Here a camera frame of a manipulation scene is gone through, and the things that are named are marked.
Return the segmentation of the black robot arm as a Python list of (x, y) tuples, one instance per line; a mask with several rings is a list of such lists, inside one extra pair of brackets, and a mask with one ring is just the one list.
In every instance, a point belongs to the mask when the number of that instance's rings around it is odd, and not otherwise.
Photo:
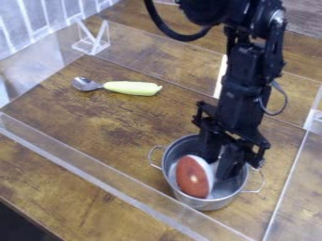
[(274, 79), (285, 66), (288, 21), (281, 0), (178, 0), (189, 20), (205, 28), (224, 24), (228, 69), (220, 102), (198, 103), (202, 157), (220, 164), (217, 177), (240, 174), (244, 165), (264, 164), (270, 143), (258, 127), (269, 113)]

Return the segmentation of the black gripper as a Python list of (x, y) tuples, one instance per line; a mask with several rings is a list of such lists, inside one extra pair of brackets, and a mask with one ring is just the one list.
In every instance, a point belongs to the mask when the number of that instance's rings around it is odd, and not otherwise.
[(201, 128), (199, 156), (209, 163), (218, 162), (217, 178), (228, 180), (241, 173), (245, 164), (264, 166), (270, 143), (258, 126), (265, 112), (254, 102), (228, 106), (197, 102), (193, 123)]

